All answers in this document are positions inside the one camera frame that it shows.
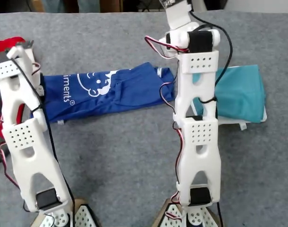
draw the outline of teal fabric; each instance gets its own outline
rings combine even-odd
[[[223,69],[219,69],[216,78]],[[200,74],[193,75],[193,82],[197,82]],[[257,65],[230,67],[215,88],[218,99],[218,115],[232,119],[241,119],[260,123],[263,119],[265,105],[265,91]],[[195,98],[195,109],[199,115],[203,113],[203,106]]]

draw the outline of gray carpet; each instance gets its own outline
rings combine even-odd
[[[258,64],[268,120],[246,131],[220,126],[223,218],[228,227],[288,227],[288,14],[208,12],[234,44],[231,65]],[[164,13],[0,15],[0,39],[35,40],[45,74],[169,66],[144,42],[168,30]],[[223,66],[228,45],[219,47]],[[175,191],[179,139],[165,105],[52,126],[60,165],[76,197],[104,227],[148,227]],[[0,165],[0,226],[29,226],[19,191]]]

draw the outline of blue bag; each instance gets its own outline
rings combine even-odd
[[[216,72],[219,77],[223,69]],[[193,75],[193,82],[200,75]],[[218,99],[218,115],[260,123],[263,119],[265,106],[265,91],[257,65],[230,67],[225,72],[215,88]],[[203,113],[203,107],[198,98],[194,99],[197,114]]]
[[[131,70],[44,76],[47,117],[56,122],[162,104],[159,88],[173,79],[169,68],[149,62]],[[174,85],[162,92],[174,99]]]

